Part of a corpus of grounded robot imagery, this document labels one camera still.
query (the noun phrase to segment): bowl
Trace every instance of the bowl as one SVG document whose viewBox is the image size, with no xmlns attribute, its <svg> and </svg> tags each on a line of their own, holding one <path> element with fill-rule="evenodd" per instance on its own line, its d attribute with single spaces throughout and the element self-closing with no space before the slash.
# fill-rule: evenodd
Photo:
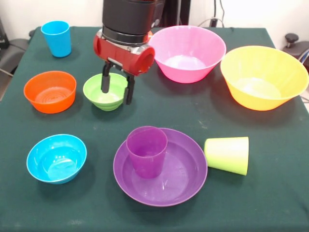
<svg viewBox="0 0 309 232">
<path fill-rule="evenodd" d="M 62 71 L 40 73 L 24 87 L 24 95 L 35 109 L 55 114 L 68 109 L 75 100 L 76 80 Z"/>
<path fill-rule="evenodd" d="M 155 33 L 148 43 L 164 75 L 179 83 L 203 79 L 226 53 L 216 33 L 195 26 L 173 26 Z"/>
<path fill-rule="evenodd" d="M 97 108 L 104 111 L 117 109 L 124 100 L 127 80 L 124 76 L 110 73 L 110 89 L 108 93 L 101 90 L 102 74 L 97 74 L 89 78 L 84 84 L 84 95 Z"/>
<path fill-rule="evenodd" d="M 85 144 L 69 134 L 57 134 L 39 141 L 29 152 L 29 173 L 45 183 L 64 184 L 72 180 L 87 157 Z"/>
<path fill-rule="evenodd" d="M 231 50 L 221 61 L 221 72 L 232 97 L 258 111 L 277 108 L 309 84 L 308 72 L 296 58 L 265 46 Z"/>
</svg>

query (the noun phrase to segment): plate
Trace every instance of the plate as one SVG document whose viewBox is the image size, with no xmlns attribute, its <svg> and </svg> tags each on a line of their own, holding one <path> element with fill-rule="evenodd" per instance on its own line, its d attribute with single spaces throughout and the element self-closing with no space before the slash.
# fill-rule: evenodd
<svg viewBox="0 0 309 232">
<path fill-rule="evenodd" d="M 118 148 L 113 171 L 119 187 L 132 199 L 146 205 L 166 207 L 183 203 L 203 187 L 207 162 L 201 147 L 189 136 L 161 128 L 168 137 L 162 173 L 153 179 L 139 177 L 124 141 Z"/>
</svg>

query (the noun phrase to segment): overturned cup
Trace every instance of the overturned cup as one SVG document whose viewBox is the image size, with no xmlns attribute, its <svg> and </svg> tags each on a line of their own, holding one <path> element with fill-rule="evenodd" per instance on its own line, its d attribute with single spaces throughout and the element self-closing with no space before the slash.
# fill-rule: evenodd
<svg viewBox="0 0 309 232">
<path fill-rule="evenodd" d="M 207 139 L 204 153 L 209 167 L 247 175 L 249 161 L 249 138 Z"/>
</svg>

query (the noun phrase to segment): colorful plastic dishware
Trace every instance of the colorful plastic dishware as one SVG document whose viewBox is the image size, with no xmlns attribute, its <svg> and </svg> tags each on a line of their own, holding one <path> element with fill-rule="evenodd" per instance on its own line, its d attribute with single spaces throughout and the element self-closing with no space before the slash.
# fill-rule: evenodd
<svg viewBox="0 0 309 232">
<path fill-rule="evenodd" d="M 221 71 L 232 97 L 252 110 L 272 110 L 308 87 L 306 68 L 275 48 L 244 46 L 227 53 Z"/>
<path fill-rule="evenodd" d="M 41 27 L 41 32 L 54 57 L 66 57 L 71 53 L 70 26 L 67 22 L 48 22 Z"/>
<path fill-rule="evenodd" d="M 162 173 L 152 179 L 138 176 L 124 141 L 116 152 L 113 171 L 120 188 L 132 199 L 151 206 L 183 203 L 203 187 L 207 162 L 200 146 L 186 134 L 161 128 L 168 137 Z"/>
<path fill-rule="evenodd" d="M 76 80 L 62 71 L 43 72 L 31 78 L 24 95 L 35 109 L 55 114 L 68 109 L 75 100 Z"/>
<path fill-rule="evenodd" d="M 204 153 L 209 167 L 247 175 L 248 137 L 207 139 Z"/>
<path fill-rule="evenodd" d="M 129 157 L 137 175 L 155 178 L 162 172 L 168 138 L 156 127 L 134 129 L 126 139 Z"/>
<path fill-rule="evenodd" d="M 102 74 L 97 74 L 88 79 L 83 88 L 84 95 L 97 108 L 104 111 L 117 109 L 124 100 L 127 80 L 124 76 L 110 73 L 110 89 L 108 93 L 101 90 Z"/>
<path fill-rule="evenodd" d="M 203 79 L 226 53 L 226 45 L 216 33 L 187 25 L 158 31 L 149 45 L 164 75 L 179 83 Z"/>
<path fill-rule="evenodd" d="M 87 157 L 85 144 L 69 134 L 57 134 L 39 141 L 29 152 L 29 173 L 45 183 L 64 184 L 72 180 Z"/>
</svg>

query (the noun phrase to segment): green tablecloth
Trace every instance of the green tablecloth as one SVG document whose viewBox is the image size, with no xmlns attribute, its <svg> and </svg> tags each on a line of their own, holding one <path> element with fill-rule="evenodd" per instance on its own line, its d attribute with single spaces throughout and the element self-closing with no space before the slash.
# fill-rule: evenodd
<svg viewBox="0 0 309 232">
<path fill-rule="evenodd" d="M 309 117 L 297 97 L 256 112 L 236 103 L 219 65 L 202 81 L 168 80 L 154 64 L 136 78 L 134 100 L 104 112 L 83 96 L 83 84 L 100 73 L 93 52 L 98 28 L 71 28 L 72 54 L 53 58 L 37 30 L 0 103 L 0 231 L 309 231 Z M 227 49 L 273 46 L 265 29 L 211 29 Z M 34 75 L 67 71 L 77 80 L 74 105 L 45 115 L 23 96 Z M 247 176 L 209 169 L 202 190 L 174 207 L 138 203 L 118 187 L 112 172 L 116 150 L 142 125 L 173 128 L 203 147 L 207 138 L 249 136 Z M 80 137 L 88 149 L 78 176 L 64 185 L 36 181 L 26 169 L 31 148 L 58 133 Z"/>
</svg>

